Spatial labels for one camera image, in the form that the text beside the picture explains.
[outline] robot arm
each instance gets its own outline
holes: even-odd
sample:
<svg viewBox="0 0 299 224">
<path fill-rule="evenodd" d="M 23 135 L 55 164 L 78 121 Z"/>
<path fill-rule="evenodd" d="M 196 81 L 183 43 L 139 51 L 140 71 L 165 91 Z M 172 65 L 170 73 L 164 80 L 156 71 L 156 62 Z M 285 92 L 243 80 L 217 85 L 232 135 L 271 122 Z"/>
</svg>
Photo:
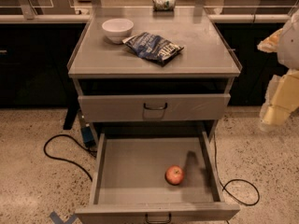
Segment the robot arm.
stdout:
<svg viewBox="0 0 299 224">
<path fill-rule="evenodd" d="M 260 128 L 274 130 L 299 107 L 299 10 L 281 30 L 258 45 L 265 52 L 277 52 L 278 61 L 290 68 L 283 77 L 275 76 L 269 83 L 263 104 Z"/>
</svg>

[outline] white bowl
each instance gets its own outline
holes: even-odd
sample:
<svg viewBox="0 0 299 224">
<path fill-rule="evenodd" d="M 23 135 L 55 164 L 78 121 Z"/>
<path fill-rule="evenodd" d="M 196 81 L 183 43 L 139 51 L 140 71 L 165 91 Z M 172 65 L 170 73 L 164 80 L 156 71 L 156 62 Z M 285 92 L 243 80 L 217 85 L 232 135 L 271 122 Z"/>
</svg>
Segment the white bowl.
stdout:
<svg viewBox="0 0 299 224">
<path fill-rule="evenodd" d="M 115 44 L 121 44 L 122 40 L 131 35 L 133 22 L 128 19 L 111 19 L 102 24 L 104 34 Z"/>
</svg>

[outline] blue tape on floor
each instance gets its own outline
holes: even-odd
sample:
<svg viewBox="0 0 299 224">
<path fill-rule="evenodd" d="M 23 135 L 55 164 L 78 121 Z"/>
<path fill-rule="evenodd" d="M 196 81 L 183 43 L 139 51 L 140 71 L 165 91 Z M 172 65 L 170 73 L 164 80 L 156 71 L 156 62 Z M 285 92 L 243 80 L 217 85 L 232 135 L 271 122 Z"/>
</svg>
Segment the blue tape on floor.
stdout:
<svg viewBox="0 0 299 224">
<path fill-rule="evenodd" d="M 55 212 L 52 212 L 50 214 L 50 218 L 52 219 L 52 221 L 54 222 L 54 224 L 72 224 L 77 219 L 76 215 L 73 214 L 66 222 L 63 222 L 59 218 L 59 216 L 57 215 L 57 213 L 55 213 Z"/>
</svg>

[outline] drawer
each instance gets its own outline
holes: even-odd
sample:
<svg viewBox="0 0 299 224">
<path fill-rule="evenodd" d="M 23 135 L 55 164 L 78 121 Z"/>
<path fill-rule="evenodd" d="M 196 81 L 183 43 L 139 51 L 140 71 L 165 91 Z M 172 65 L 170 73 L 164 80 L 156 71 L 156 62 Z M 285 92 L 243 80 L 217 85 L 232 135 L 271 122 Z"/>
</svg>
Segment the drawer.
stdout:
<svg viewBox="0 0 299 224">
<path fill-rule="evenodd" d="M 229 94 L 79 96 L 88 122 L 220 119 Z"/>
<path fill-rule="evenodd" d="M 228 220 L 239 211 L 223 199 L 201 125 L 199 134 L 189 136 L 174 136 L 172 128 L 164 127 L 160 136 L 135 135 L 134 129 L 128 135 L 125 127 L 125 136 L 101 133 L 90 203 L 76 210 L 83 223 Z M 173 164 L 185 172 L 178 186 L 164 179 Z"/>
</svg>

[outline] black cabinet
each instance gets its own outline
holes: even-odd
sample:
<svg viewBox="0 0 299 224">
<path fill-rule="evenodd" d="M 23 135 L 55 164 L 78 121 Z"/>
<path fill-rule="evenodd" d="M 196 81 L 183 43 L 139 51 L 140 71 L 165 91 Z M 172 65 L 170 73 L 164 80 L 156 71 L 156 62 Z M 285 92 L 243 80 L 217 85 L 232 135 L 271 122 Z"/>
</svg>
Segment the black cabinet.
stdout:
<svg viewBox="0 0 299 224">
<path fill-rule="evenodd" d="M 216 26 L 243 66 L 231 89 L 229 105 L 262 105 L 272 76 L 283 76 L 288 68 L 278 62 L 276 53 L 259 51 L 257 45 L 283 23 L 217 23 Z"/>
<path fill-rule="evenodd" d="M 67 62 L 85 24 L 0 24 L 0 106 L 67 107 Z"/>
</svg>

